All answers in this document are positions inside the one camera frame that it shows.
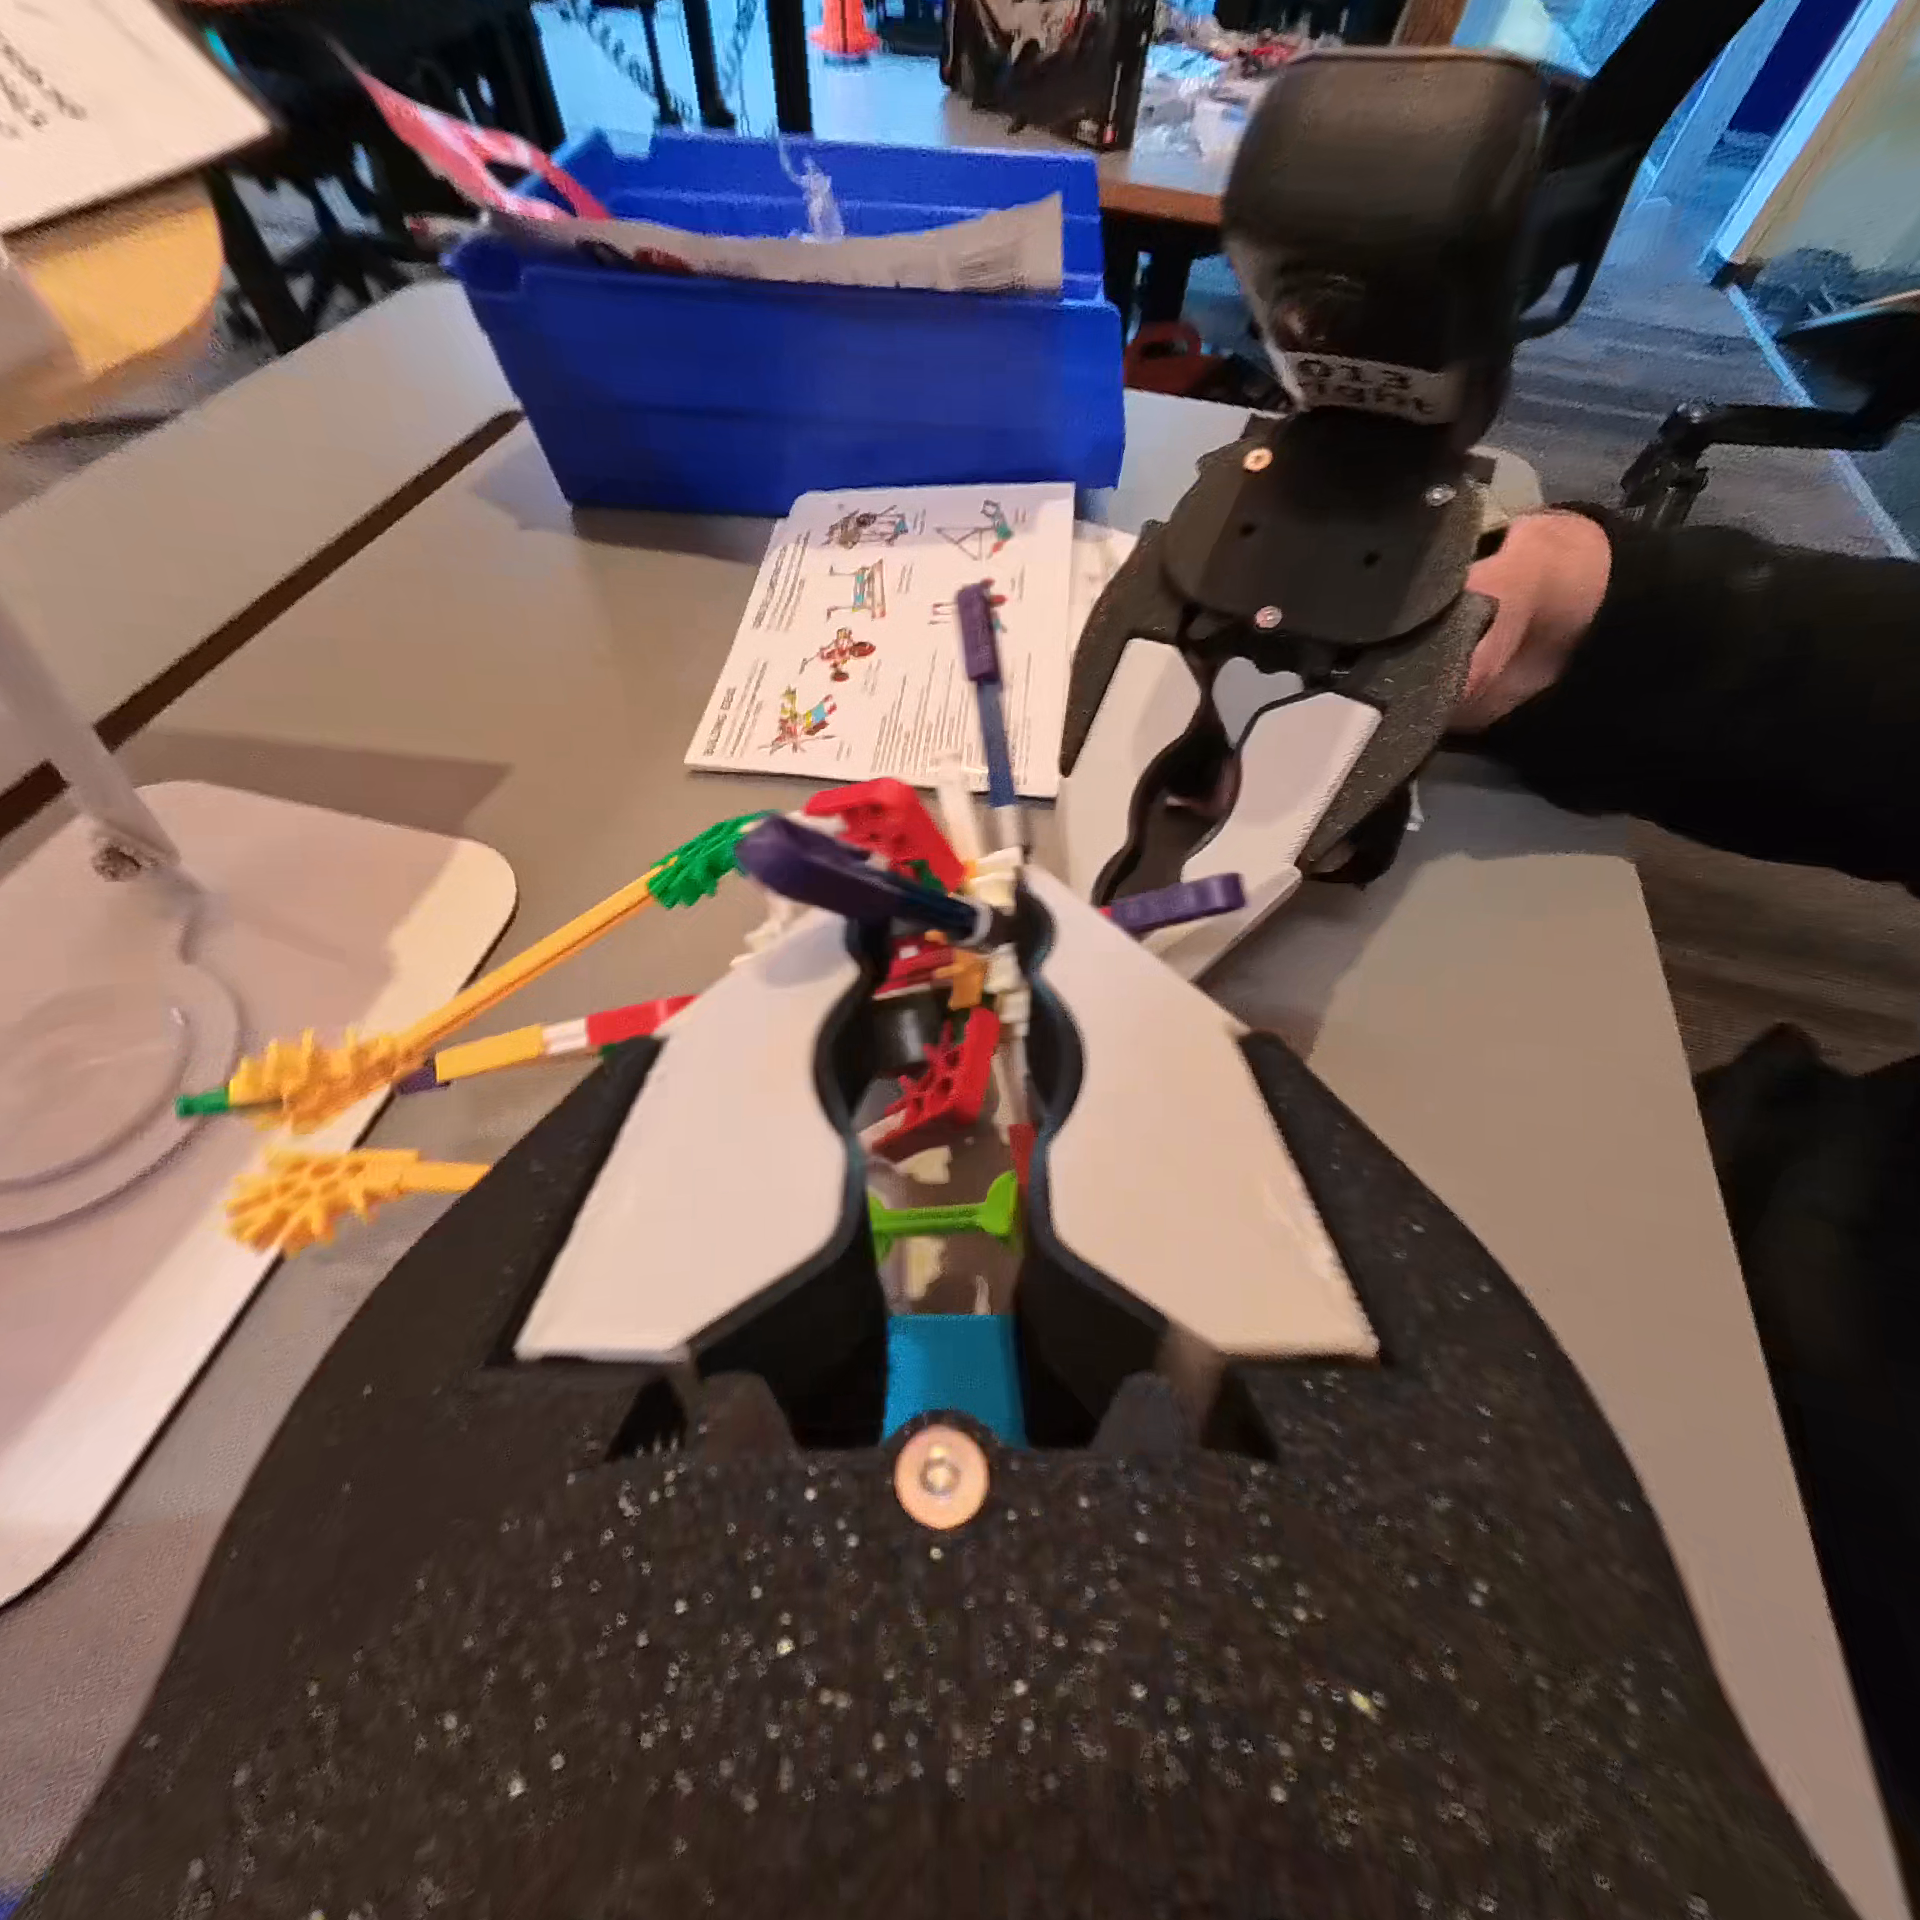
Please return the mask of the black printed box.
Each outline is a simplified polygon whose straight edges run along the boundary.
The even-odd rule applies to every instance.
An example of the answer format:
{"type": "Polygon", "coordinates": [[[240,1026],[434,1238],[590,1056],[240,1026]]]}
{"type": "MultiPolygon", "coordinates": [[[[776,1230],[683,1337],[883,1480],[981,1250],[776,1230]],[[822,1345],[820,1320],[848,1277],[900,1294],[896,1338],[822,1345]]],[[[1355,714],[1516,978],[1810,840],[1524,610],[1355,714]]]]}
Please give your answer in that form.
{"type": "Polygon", "coordinates": [[[949,94],[1092,152],[1133,145],[1157,2],[945,2],[949,94]]]}

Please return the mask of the crumpled papers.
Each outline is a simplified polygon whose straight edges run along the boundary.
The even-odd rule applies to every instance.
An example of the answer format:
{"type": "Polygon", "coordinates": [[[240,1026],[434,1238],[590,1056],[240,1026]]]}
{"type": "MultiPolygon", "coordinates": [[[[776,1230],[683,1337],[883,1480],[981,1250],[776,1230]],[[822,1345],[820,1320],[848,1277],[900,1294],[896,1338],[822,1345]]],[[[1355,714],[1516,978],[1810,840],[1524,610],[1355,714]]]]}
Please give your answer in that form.
{"type": "Polygon", "coordinates": [[[526,255],[576,255],[613,271],[932,295],[1056,297],[1066,288],[1066,199],[993,207],[922,231],[851,234],[816,159],[789,166],[804,231],[747,234],[617,218],[608,204],[522,134],[481,127],[340,56],[380,120],[481,215],[476,233],[526,255]]]}

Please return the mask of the person's right forearm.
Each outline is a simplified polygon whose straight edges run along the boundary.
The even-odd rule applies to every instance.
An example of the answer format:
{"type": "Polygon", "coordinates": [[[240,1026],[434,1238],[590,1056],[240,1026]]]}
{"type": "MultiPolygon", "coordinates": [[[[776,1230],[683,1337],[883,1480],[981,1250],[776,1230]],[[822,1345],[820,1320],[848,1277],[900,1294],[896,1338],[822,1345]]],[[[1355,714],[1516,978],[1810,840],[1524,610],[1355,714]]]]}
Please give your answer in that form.
{"type": "Polygon", "coordinates": [[[1450,742],[1549,805],[1917,889],[1917,565],[1651,528],[1590,504],[1614,572],[1563,674],[1450,742]]]}

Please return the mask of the printed instruction leaflet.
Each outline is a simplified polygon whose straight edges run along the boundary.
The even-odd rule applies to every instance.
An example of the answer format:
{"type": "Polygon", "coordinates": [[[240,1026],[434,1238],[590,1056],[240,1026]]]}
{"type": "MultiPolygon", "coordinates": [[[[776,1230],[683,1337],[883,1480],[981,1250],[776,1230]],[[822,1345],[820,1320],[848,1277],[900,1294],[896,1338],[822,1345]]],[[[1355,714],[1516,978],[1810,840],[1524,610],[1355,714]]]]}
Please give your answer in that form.
{"type": "Polygon", "coordinates": [[[1073,649],[1136,536],[1078,519],[1073,485],[810,490],[776,526],[686,767],[985,783],[956,597],[988,584],[1021,799],[1061,783],[1073,649]]]}

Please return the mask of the blue bin with papers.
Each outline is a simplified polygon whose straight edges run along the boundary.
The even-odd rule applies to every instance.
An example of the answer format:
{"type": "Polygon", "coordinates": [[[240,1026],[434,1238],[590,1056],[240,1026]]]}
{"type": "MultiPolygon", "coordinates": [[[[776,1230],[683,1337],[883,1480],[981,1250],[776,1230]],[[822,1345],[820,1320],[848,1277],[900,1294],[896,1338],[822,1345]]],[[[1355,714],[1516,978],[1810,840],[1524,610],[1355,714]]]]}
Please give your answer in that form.
{"type": "Polygon", "coordinates": [[[851,237],[1059,201],[1059,293],[924,293],[649,271],[470,231],[445,255],[572,504],[782,516],[820,489],[1118,485],[1121,313],[1099,183],[1068,150],[594,129],[561,166],[617,218],[728,239],[803,228],[813,159],[851,237]]]}

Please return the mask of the colourful construction toy model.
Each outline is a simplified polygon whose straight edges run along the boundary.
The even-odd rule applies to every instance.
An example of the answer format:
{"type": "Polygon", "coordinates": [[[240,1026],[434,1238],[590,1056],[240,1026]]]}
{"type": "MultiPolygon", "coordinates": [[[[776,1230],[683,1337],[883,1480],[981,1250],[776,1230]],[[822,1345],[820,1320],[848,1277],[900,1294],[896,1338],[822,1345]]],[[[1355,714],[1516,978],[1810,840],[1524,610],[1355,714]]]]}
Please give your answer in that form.
{"type": "Polygon", "coordinates": [[[265,1127],[314,1134],[371,1092],[438,1089],[491,1072],[605,1057],[660,1039],[677,1017],[700,1004],[694,993],[643,998],[478,1039],[464,1039],[464,1029],[646,905],[694,905],[714,896],[731,873],[746,873],[765,896],[765,921],[737,957],[746,967],[811,905],[810,896],[786,892],[782,880],[826,874],[826,857],[801,852],[797,845],[804,832],[820,832],[835,852],[864,860],[896,885],[892,892],[854,886],[860,913],[848,919],[851,927],[885,932],[888,973],[870,1005],[904,1021],[900,1039],[885,1041],[878,1068],[881,1077],[896,1079],[896,1092],[860,1134],[861,1153],[870,1162],[898,1166],[905,1178],[939,1181],[952,1141],[972,1136],[982,1117],[993,1119],[1001,1138],[1003,1168],[977,1206],[889,1206],[878,1192],[870,1196],[876,1260],[888,1264],[900,1240],[908,1246],[904,1298],[908,1310],[916,1310],[941,1269],[938,1240],[981,1231],[1018,1244],[1035,1141],[1035,1121],[1025,1104],[1025,1068],[1018,1064],[1029,993],[1016,948],[962,943],[945,921],[922,916],[922,905],[932,896],[982,905],[989,896],[1011,894],[1025,861],[1016,852],[1025,814],[1001,718],[998,607],[1001,594],[993,583],[961,584],[961,665],[977,696],[985,754],[982,798],[997,844],[989,844],[985,812],[977,807],[970,785],[973,774],[958,759],[945,759],[936,777],[938,812],[910,783],[878,777],[816,792],[790,818],[790,832],[776,832],[768,812],[744,814],[662,854],[644,878],[478,978],[417,1026],[396,1036],[346,1036],[331,1047],[314,1030],[277,1039],[242,1057],[216,1088],[180,1092],[174,1112],[180,1119],[242,1112],[265,1127]]]}

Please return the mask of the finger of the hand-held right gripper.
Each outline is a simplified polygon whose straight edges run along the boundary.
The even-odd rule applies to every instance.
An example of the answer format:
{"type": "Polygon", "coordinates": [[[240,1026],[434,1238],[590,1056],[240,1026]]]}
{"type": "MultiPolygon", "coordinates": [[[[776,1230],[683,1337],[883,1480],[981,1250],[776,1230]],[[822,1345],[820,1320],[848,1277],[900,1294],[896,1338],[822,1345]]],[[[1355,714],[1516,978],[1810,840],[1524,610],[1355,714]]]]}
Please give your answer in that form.
{"type": "Polygon", "coordinates": [[[1066,773],[1066,874],[1097,905],[1138,863],[1157,778],[1202,704],[1186,658],[1157,639],[1122,644],[1083,746],[1066,773]]]}
{"type": "Polygon", "coordinates": [[[1237,791],[1181,863],[1181,882],[1237,874],[1242,905],[1158,932],[1158,957],[1201,978],[1306,885],[1306,849],[1380,726],[1380,710],[1334,692],[1272,704],[1246,729],[1237,791]]]}

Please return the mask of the person's right hand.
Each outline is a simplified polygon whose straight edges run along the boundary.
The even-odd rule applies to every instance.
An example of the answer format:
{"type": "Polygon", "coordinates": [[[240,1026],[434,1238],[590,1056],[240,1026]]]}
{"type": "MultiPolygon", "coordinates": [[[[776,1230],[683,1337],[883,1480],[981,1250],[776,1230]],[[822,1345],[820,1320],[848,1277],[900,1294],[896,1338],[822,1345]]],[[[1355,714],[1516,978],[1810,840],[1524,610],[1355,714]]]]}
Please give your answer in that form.
{"type": "Polygon", "coordinates": [[[1606,526],[1586,512],[1513,519],[1478,560],[1470,589],[1496,606],[1478,638],[1452,732],[1475,735],[1545,692],[1595,622],[1614,572],[1606,526]]]}

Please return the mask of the white stand base board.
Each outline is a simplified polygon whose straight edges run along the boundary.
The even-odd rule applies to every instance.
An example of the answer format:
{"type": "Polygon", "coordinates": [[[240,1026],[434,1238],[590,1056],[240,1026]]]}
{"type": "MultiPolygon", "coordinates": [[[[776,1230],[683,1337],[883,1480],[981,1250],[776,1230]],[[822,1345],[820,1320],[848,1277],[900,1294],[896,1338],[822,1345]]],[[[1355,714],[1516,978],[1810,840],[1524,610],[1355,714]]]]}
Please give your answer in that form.
{"type": "Polygon", "coordinates": [[[201,781],[139,796],[182,873],[106,878],[83,823],[4,868],[4,1604],[84,1545],[280,1261],[227,1224],[272,1141],[176,1097],[267,1039],[419,1020],[517,905],[473,838],[201,781]]]}

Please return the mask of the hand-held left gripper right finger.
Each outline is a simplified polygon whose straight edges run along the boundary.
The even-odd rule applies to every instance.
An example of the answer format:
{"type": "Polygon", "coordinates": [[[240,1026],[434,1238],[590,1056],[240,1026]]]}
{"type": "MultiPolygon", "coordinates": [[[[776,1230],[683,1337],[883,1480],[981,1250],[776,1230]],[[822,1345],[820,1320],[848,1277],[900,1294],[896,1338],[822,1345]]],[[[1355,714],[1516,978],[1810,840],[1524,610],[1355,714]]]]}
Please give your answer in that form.
{"type": "Polygon", "coordinates": [[[1266,1101],[1257,1036],[1029,868],[1032,1158],[1019,1317],[1048,1368],[1378,1357],[1266,1101]]]}

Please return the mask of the black office chair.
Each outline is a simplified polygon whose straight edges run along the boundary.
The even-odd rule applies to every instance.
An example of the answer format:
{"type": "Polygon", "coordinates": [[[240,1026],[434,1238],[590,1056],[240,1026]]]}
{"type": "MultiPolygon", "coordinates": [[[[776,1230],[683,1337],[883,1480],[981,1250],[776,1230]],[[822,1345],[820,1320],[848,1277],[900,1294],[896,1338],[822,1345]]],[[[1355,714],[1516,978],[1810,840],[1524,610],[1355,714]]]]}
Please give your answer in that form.
{"type": "MultiPolygon", "coordinates": [[[[1549,76],[1544,178],[1528,228],[1522,340],[1573,321],[1656,137],[1697,80],[1760,12],[1756,2],[1651,5],[1588,80],[1549,76]]],[[[1916,290],[1889,293],[1790,326],[1786,344],[1858,389],[1856,407],[1677,401],[1621,476],[1621,510],[1682,522],[1710,485],[1717,447],[1861,453],[1891,442],[1917,410],[1916,290]]]]}

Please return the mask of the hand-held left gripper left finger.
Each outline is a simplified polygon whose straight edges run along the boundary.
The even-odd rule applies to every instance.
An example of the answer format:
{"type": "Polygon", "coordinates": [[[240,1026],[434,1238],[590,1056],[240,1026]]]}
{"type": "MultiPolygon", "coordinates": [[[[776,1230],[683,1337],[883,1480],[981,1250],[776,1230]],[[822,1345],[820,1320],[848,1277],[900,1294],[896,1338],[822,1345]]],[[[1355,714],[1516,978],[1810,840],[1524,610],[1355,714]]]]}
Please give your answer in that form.
{"type": "Polygon", "coordinates": [[[878,1269],[832,1045],[869,973],[804,906],[665,1021],[524,1317],[517,1359],[840,1365],[878,1269]]]}

